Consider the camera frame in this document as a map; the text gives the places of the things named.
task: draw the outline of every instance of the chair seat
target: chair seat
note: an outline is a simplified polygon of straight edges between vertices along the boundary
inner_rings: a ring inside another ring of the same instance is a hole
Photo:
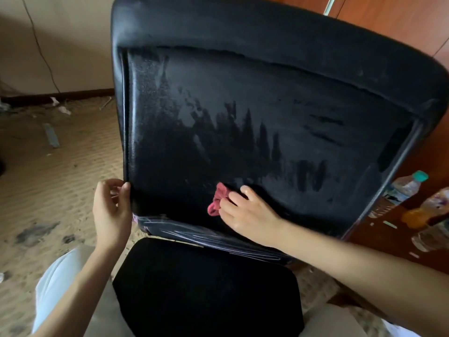
[[[289,269],[213,249],[144,238],[113,285],[136,337],[297,337],[304,328]]]

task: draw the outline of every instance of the wire on wall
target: wire on wall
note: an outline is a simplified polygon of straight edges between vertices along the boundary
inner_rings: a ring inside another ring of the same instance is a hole
[[[25,7],[26,14],[28,15],[28,18],[30,19],[30,22],[31,22],[31,29],[32,29],[32,31],[33,31],[34,39],[36,40],[37,50],[39,51],[39,54],[40,54],[40,56],[42,57],[42,60],[45,62],[45,64],[46,64],[47,67],[48,67],[48,72],[50,72],[50,77],[51,77],[51,79],[52,79],[52,82],[53,82],[53,85],[54,85],[55,89],[56,89],[59,93],[61,93],[61,91],[59,90],[58,86],[57,86],[56,83],[55,83],[55,79],[54,79],[54,77],[53,77],[53,71],[52,71],[50,65],[48,64],[47,60],[45,59],[44,55],[42,54],[42,50],[41,50],[41,48],[40,48],[39,41],[37,40],[36,28],[35,28],[35,26],[34,26],[33,19],[31,18],[30,12],[28,11],[28,7],[26,6],[25,0],[22,0],[22,3],[23,3],[23,6]]]

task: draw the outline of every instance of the beige carpet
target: beige carpet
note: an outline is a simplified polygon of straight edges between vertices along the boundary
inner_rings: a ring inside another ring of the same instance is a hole
[[[108,97],[0,114],[0,337],[26,336],[34,319],[34,288],[47,267],[80,243],[95,244],[91,207],[100,179],[122,178],[115,101]],[[43,123],[53,126],[52,148]],[[144,234],[134,228],[127,249]],[[298,275],[303,309],[337,291],[330,277],[309,268]]]

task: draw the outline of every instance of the red cleaning rag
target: red cleaning rag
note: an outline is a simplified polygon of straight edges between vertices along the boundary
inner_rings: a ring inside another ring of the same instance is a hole
[[[228,198],[230,192],[231,190],[223,183],[220,182],[219,184],[217,184],[217,190],[215,191],[214,199],[212,200],[212,203],[209,205],[209,207],[207,207],[207,214],[209,214],[210,216],[220,215],[220,213],[218,213],[218,210],[220,209],[220,200],[222,198]]]

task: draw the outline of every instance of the bottle label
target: bottle label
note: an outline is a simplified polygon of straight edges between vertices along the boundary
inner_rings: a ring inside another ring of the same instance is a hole
[[[385,188],[384,193],[382,196],[394,204],[395,206],[403,203],[405,200],[407,200],[410,196],[404,195],[401,192],[399,192],[396,188],[394,188],[392,185],[388,185]]]

